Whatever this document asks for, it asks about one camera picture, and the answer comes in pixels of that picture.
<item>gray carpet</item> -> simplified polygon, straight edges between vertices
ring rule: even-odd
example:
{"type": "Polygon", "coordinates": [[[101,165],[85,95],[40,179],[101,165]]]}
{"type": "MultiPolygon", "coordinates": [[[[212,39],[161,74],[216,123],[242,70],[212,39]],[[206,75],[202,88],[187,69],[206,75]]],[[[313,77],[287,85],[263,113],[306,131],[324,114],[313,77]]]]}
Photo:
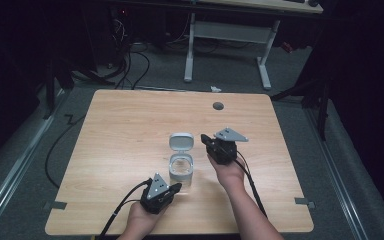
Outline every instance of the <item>gray carpet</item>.
{"type": "MultiPolygon", "coordinates": [[[[136,50],[141,48],[145,49],[142,45],[135,47],[136,50]]],[[[204,47],[198,50],[208,51],[204,47]]],[[[254,58],[234,54],[230,56],[223,49],[207,54],[197,53],[194,80],[192,83],[184,83],[185,51],[185,49],[170,48],[162,51],[151,46],[147,48],[142,53],[149,58],[151,64],[137,88],[157,87],[208,92],[211,91],[211,86],[216,86],[222,92],[273,95],[293,86],[311,49],[298,50],[291,54],[278,48],[272,50],[267,62],[273,85],[271,91],[262,89],[254,58]]],[[[129,80],[133,82],[140,77],[146,67],[145,58],[132,54],[129,80]]],[[[72,114],[74,121],[86,114],[92,95],[99,88],[110,87],[100,86],[90,81],[76,81],[76,87],[55,113],[55,119],[38,145],[30,167],[0,216],[0,239],[90,239],[89,236],[48,236],[44,232],[49,211],[43,210],[43,206],[46,201],[54,200],[57,193],[56,188],[46,178],[44,166],[48,151],[60,134],[69,127],[65,114],[72,114]]],[[[316,205],[315,208],[310,209],[315,228],[310,233],[284,234],[284,237],[285,239],[354,239],[329,177],[318,138],[312,131],[314,126],[308,121],[305,111],[296,100],[297,98],[287,98],[274,102],[273,105],[304,195],[316,205]]],[[[41,121],[42,114],[43,108],[40,107],[2,148],[0,184],[17,160],[16,156],[22,153],[23,147],[31,139],[37,124],[41,121]]],[[[57,183],[62,180],[81,129],[81,123],[75,125],[61,138],[50,155],[49,172],[57,183]]],[[[384,239],[383,201],[362,166],[352,142],[336,115],[333,104],[329,105],[326,135],[326,143],[356,204],[368,239],[384,239]]],[[[216,238],[215,236],[195,236],[194,239],[216,238]]]]}

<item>container lid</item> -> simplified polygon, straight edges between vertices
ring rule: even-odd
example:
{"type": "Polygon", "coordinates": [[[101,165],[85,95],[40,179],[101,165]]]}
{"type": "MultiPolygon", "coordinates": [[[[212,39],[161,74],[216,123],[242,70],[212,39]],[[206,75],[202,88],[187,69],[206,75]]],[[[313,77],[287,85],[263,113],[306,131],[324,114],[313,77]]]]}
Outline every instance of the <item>container lid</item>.
{"type": "Polygon", "coordinates": [[[170,148],[175,151],[187,151],[193,147],[193,135],[190,133],[173,133],[169,141],[170,148]]]}

